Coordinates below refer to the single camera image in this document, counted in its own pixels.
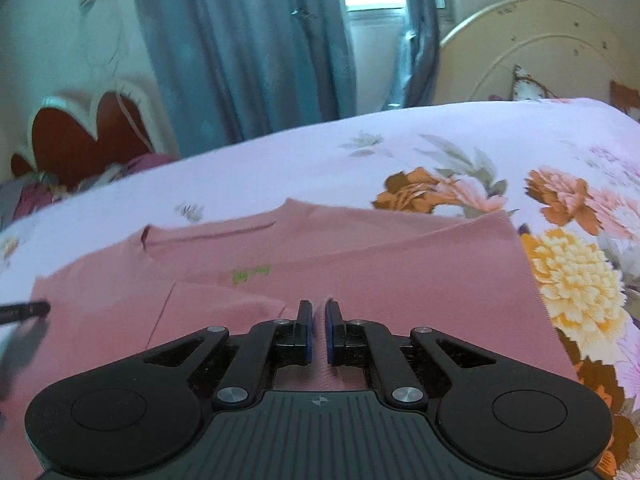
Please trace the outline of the pink knit sweater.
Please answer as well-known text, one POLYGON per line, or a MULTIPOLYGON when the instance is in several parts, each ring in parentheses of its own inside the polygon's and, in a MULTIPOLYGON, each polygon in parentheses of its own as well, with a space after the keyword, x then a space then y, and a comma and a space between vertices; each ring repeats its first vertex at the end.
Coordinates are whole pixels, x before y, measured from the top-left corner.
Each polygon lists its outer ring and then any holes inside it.
POLYGON ((47 385, 211 325, 244 333, 335 299, 346 318, 419 325, 574 378, 518 234, 474 220, 288 200, 253 217, 147 226, 35 282, 50 314, 15 335, 1 373, 1 474, 40 466, 24 430, 47 385))

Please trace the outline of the pile of clothes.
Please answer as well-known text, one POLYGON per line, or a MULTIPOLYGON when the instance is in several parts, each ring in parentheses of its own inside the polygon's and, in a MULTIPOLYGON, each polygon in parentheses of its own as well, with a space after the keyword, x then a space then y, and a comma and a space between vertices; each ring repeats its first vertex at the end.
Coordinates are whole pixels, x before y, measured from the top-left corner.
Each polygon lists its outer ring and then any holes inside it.
POLYGON ((126 164, 111 164, 99 174, 72 185, 61 184, 57 176, 47 172, 6 181, 1 185, 1 229, 4 231, 17 220, 66 198, 175 161, 175 157, 166 154, 145 154, 126 164))

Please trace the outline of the red heart-shaped headboard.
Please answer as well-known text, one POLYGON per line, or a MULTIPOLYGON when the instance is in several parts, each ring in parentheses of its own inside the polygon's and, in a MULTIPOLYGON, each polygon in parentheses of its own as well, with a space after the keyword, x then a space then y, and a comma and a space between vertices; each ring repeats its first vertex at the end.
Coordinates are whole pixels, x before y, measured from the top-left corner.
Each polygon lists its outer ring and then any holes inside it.
POLYGON ((178 153, 145 82, 115 78, 91 94, 46 96, 9 159, 13 177, 45 172, 72 188, 113 164, 178 153))

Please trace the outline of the blue tied right curtain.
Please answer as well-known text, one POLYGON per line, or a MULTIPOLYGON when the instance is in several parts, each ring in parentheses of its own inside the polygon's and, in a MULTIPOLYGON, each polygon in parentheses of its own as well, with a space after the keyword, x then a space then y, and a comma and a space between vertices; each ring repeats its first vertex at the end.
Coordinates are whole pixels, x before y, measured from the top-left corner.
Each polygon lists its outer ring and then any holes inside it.
POLYGON ((439 68, 440 30, 435 0, 406 0, 395 73, 386 108, 430 105, 439 68))

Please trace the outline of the floral pink bed sheet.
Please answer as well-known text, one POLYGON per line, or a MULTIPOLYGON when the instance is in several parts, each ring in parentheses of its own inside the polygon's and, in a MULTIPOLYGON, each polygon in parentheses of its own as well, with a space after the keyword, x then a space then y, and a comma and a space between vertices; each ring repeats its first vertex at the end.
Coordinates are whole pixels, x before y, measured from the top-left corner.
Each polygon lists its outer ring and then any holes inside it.
POLYGON ((407 108, 288 130, 44 208, 1 237, 1 296, 147 226, 305 204, 474 220, 503 212, 574 370, 614 417, 599 469, 639 474, 639 125, 598 101, 407 108))

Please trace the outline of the blue left curtain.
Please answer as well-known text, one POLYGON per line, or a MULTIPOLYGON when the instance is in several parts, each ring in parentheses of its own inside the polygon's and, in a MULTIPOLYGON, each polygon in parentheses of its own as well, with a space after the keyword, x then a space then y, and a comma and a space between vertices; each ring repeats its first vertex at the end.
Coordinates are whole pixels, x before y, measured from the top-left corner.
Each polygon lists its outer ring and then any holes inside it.
POLYGON ((134 0, 183 156, 352 117, 345 0, 134 0))

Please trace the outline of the white orange patterned pillow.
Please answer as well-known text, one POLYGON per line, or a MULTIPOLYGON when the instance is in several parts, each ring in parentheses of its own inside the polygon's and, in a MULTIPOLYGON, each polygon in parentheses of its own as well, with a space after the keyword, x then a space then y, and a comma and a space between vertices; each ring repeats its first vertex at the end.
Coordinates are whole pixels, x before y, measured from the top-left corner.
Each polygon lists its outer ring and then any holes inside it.
POLYGON ((521 65, 513 67, 511 98, 513 101, 540 101, 556 99, 558 96, 535 79, 521 65))

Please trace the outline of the cream round headboard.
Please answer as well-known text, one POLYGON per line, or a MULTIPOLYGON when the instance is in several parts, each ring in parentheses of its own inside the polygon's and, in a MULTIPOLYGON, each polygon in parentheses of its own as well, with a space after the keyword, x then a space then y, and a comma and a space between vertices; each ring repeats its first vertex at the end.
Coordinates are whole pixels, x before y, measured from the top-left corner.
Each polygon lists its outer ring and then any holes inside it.
POLYGON ((607 103, 610 83, 639 87, 639 61, 604 18, 567 0, 506 0, 442 40, 433 102, 513 98, 515 72, 554 98, 607 103))

